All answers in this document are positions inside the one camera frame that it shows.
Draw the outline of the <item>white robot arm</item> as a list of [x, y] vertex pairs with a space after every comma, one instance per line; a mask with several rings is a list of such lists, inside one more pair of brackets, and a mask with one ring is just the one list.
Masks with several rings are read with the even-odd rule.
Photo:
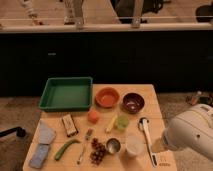
[[191, 148], [213, 161], [213, 107], [197, 104], [173, 117], [151, 145], [155, 153]]

